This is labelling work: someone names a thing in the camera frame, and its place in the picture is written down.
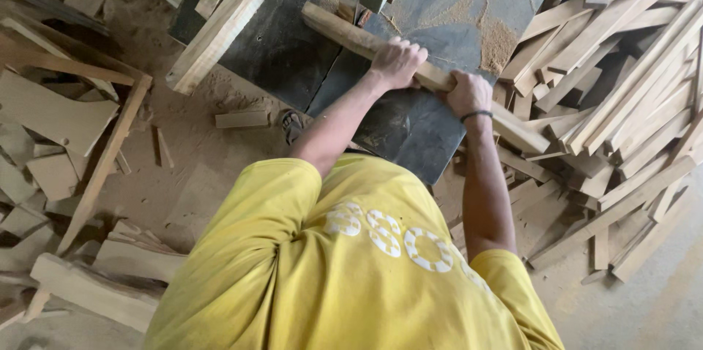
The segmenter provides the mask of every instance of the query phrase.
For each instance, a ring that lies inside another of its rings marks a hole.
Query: concrete floor
[[[155,113],[151,122],[167,136],[176,168],[154,165],[150,133],[137,129],[140,124],[136,123],[122,149],[133,173],[108,178],[98,213],[107,218],[136,220],[152,228],[170,246],[187,252],[242,168],[259,159],[280,157],[286,151],[283,134],[275,126],[265,130],[218,130],[212,115],[244,102],[263,104],[275,118],[285,104],[220,67],[193,97],[168,90],[159,79],[180,50],[165,34],[172,11],[142,1],[141,7],[130,13],[130,22],[166,18],[145,31],[148,38],[135,35],[136,29],[123,27],[118,19],[108,19],[108,26],[117,30],[116,39],[125,48],[126,62],[138,57],[139,52],[149,54],[143,62],[130,63],[155,76],[157,82],[149,98]],[[235,99],[227,97],[230,90],[236,90]],[[458,214],[461,179],[449,172],[434,191],[445,218],[453,220]],[[703,332],[699,315],[703,310],[703,291],[699,291],[703,287],[703,168],[694,172],[690,185],[696,196],[690,218],[681,222],[627,284],[607,279],[581,286],[581,279],[589,274],[589,262],[588,254],[579,250],[556,265],[532,272],[534,286],[568,349],[703,348],[703,334],[697,333]],[[529,237],[530,229],[539,225],[537,209],[565,206],[558,196],[553,194],[521,214],[527,226],[517,227],[519,244]],[[530,239],[527,248],[540,247],[538,243],[547,240]],[[60,300],[52,304],[65,306]],[[76,312],[4,329],[0,332],[0,350],[25,350],[33,343],[45,344],[47,350],[141,348],[143,336],[139,332],[75,306],[67,307]]]

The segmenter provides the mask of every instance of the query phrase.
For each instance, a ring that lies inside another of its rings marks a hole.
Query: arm
[[[388,90],[413,85],[413,75],[426,59],[426,49],[393,37],[376,53],[364,77],[295,140],[288,156],[308,161],[324,178],[373,103]]]
[[[453,71],[456,89],[447,103],[456,116],[491,109],[491,86],[481,76]],[[486,115],[464,121],[468,150],[464,183],[463,222],[469,261],[488,249],[517,253],[513,213],[505,177],[493,140],[493,123]]]

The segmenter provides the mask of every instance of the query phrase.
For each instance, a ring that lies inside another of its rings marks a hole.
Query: left hand
[[[368,72],[380,76],[381,83],[388,90],[407,88],[413,86],[413,75],[425,60],[427,49],[393,37],[376,52]]]

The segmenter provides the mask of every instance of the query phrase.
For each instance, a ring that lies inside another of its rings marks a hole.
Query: yellow t-shirt
[[[518,257],[466,264],[423,184],[342,155],[248,166],[169,285],[146,349],[562,349]]]

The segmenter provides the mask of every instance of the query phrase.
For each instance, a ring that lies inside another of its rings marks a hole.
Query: pile of wood offcuts
[[[527,256],[533,268],[592,239],[584,283],[627,282],[687,216],[684,177],[703,161],[702,26],[703,0],[545,0],[494,101],[549,145],[536,154],[500,137],[498,154],[514,216],[560,191],[584,218]],[[646,224],[609,249],[609,227],[626,220]]]

